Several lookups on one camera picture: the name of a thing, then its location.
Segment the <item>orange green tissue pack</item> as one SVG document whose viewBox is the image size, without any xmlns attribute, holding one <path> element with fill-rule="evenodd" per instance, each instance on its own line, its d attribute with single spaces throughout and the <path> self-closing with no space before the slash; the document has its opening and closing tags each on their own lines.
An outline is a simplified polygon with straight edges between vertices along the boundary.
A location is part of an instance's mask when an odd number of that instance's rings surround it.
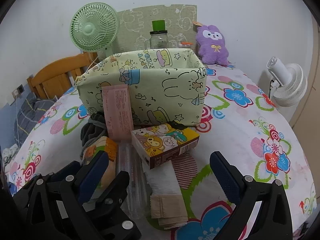
<svg viewBox="0 0 320 240">
<path fill-rule="evenodd" d="M 89 173 L 81 183 L 82 202 L 92 202 L 100 197 L 103 191 L 116 177 L 116 158 L 118 145 L 110 138 L 103 136 L 85 149 L 82 164 L 89 166 Z"/>
</svg>

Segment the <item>glass mason jar mug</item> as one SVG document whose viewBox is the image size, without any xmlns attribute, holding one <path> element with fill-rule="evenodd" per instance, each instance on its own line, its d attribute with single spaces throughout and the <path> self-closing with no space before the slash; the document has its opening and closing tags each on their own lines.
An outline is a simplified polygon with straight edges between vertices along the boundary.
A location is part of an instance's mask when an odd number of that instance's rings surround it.
<svg viewBox="0 0 320 240">
<path fill-rule="evenodd" d="M 150 38 L 145 40 L 145 49 L 163 49 L 169 47 L 168 31 L 151 31 Z"/>
</svg>

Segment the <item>beige cloth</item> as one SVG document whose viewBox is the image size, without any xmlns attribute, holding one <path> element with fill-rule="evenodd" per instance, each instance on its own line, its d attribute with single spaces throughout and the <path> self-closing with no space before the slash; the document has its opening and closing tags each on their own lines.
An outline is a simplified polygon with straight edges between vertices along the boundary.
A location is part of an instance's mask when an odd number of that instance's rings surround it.
<svg viewBox="0 0 320 240">
<path fill-rule="evenodd" d="M 153 169 L 143 164 L 143 171 L 152 188 L 151 218 L 158 220 L 159 226 L 165 230 L 187 224 L 187 210 L 172 162 L 168 161 Z"/>
</svg>

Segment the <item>grey drawstring pouch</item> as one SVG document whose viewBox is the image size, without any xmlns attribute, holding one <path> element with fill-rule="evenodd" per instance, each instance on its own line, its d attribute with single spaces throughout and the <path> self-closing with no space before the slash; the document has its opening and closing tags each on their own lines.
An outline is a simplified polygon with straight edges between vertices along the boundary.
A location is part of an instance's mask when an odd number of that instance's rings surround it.
<svg viewBox="0 0 320 240">
<path fill-rule="evenodd" d="M 108 136 L 105 116 L 103 112 L 97 112 L 91 115 L 88 122 L 81 129 L 82 150 L 80 159 L 83 159 L 85 149 L 103 136 Z"/>
</svg>

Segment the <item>wall power socket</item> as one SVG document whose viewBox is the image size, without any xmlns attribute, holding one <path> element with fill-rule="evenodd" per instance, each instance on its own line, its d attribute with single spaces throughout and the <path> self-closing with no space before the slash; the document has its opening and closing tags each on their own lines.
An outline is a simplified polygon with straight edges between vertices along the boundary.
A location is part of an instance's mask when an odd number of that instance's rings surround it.
<svg viewBox="0 0 320 240">
<path fill-rule="evenodd" d="M 23 85 L 19 85 L 11 94 L 14 99 L 17 99 L 24 92 Z"/>
</svg>

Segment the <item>white standing fan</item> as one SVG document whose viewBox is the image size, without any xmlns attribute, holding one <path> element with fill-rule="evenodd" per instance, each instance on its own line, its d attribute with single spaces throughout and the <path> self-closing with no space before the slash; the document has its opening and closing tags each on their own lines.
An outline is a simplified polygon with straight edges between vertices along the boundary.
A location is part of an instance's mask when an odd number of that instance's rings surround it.
<svg viewBox="0 0 320 240">
<path fill-rule="evenodd" d="M 308 78 L 299 64 L 283 64 L 275 56 L 269 59 L 266 68 L 271 75 L 269 85 L 271 102 L 279 107 L 280 113 L 287 121 L 290 121 L 297 105 L 306 93 Z"/>
</svg>

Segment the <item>cartoon animal carton box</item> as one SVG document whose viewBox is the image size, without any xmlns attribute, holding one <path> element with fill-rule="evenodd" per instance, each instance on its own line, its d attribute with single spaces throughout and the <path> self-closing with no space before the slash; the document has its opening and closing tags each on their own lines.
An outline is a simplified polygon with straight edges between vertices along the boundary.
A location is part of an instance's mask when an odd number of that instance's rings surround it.
<svg viewBox="0 0 320 240">
<path fill-rule="evenodd" d="M 196 147 L 200 135 L 190 127 L 171 121 L 133 130 L 131 138 L 142 162 L 153 169 Z"/>
</svg>

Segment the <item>floral tablecloth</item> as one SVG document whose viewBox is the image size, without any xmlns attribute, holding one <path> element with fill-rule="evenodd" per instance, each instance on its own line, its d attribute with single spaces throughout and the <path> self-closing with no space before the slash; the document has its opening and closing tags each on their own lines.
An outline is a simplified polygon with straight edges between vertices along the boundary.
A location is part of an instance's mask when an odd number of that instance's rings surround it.
<svg viewBox="0 0 320 240">
<path fill-rule="evenodd" d="M 289 123 L 267 95 L 233 66 L 207 67 L 206 100 L 197 132 L 198 145 L 169 165 L 169 193 L 180 193 L 188 222 L 164 230 L 146 215 L 137 220 L 143 239 L 213 239 L 234 204 L 225 197 L 209 166 L 219 151 L 242 174 L 256 181 L 282 182 L 290 205 L 293 235 L 316 212 L 310 166 Z M 41 111 L 19 152 L 7 166 L 13 191 L 37 174 L 56 172 L 80 160 L 80 131 L 89 118 L 76 88 L 70 88 L 48 111 Z"/>
</svg>

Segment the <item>pink paper packet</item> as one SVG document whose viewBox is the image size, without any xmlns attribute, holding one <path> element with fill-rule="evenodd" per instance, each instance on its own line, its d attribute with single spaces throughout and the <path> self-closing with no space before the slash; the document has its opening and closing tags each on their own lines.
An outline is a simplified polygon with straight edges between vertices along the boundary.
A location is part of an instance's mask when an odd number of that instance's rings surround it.
<svg viewBox="0 0 320 240">
<path fill-rule="evenodd" d="M 102 98 L 109 138 L 113 141 L 131 140 L 133 119 L 128 85 L 105 86 Z"/>
</svg>

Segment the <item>clear plastic sleeve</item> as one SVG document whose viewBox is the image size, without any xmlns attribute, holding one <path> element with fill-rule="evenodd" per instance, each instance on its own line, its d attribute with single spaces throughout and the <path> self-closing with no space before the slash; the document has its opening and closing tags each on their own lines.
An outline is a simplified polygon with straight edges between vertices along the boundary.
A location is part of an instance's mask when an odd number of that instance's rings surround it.
<svg viewBox="0 0 320 240">
<path fill-rule="evenodd" d="M 118 146 L 117 172 L 120 171 L 126 171 L 130 177 L 127 198 L 123 204 L 124 211 L 133 220 L 148 216 L 150 189 L 146 182 L 141 159 L 128 141 L 121 141 Z"/>
</svg>

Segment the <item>purple bunny plush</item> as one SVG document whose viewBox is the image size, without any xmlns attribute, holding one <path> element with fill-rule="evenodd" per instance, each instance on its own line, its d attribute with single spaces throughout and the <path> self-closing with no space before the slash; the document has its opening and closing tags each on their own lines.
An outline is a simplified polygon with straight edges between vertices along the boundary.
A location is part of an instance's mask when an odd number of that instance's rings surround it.
<svg viewBox="0 0 320 240">
<path fill-rule="evenodd" d="M 229 64 L 229 52 L 225 45 L 225 38 L 215 25 L 203 25 L 197 28 L 196 42 L 198 55 L 204 64 Z"/>
</svg>

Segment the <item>green desk fan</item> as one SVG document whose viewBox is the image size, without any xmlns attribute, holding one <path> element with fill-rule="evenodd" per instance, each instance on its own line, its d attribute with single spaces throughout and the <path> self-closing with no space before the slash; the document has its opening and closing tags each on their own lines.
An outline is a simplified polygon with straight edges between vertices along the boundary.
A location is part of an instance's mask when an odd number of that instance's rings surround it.
<svg viewBox="0 0 320 240">
<path fill-rule="evenodd" d="M 113 54 L 113 42 L 119 31 L 117 12 L 108 4 L 88 3 L 73 16 L 69 33 L 76 47 L 97 53 L 101 60 Z"/>
</svg>

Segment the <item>green cartoon cardboard panel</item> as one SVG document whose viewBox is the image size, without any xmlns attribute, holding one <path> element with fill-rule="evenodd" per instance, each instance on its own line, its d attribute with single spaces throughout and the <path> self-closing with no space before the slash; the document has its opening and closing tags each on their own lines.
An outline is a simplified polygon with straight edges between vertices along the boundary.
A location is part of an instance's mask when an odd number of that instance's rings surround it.
<svg viewBox="0 0 320 240">
<path fill-rule="evenodd" d="M 166 30 L 170 48 L 196 49 L 197 6 L 151 5 L 118 12 L 119 31 L 112 43 L 115 53 L 142 50 L 151 32 Z"/>
</svg>

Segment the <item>blue plaid pillow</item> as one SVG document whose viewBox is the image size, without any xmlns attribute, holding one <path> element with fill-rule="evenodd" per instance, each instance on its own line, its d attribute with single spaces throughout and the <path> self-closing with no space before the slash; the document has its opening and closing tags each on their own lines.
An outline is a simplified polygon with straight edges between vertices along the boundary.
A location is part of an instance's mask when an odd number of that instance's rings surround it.
<svg viewBox="0 0 320 240">
<path fill-rule="evenodd" d="M 33 92 L 27 95 L 18 109 L 14 124 L 15 141 L 19 147 L 54 103 L 55 99 L 40 99 Z"/>
</svg>

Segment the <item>green plastic cup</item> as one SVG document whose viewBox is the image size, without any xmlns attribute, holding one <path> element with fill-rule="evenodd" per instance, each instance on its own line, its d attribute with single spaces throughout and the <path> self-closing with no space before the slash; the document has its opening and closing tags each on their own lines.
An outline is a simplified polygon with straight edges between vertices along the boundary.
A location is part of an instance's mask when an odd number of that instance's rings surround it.
<svg viewBox="0 0 320 240">
<path fill-rule="evenodd" d="M 155 20 L 152 21 L 153 31 L 165 31 L 165 20 Z"/>
</svg>

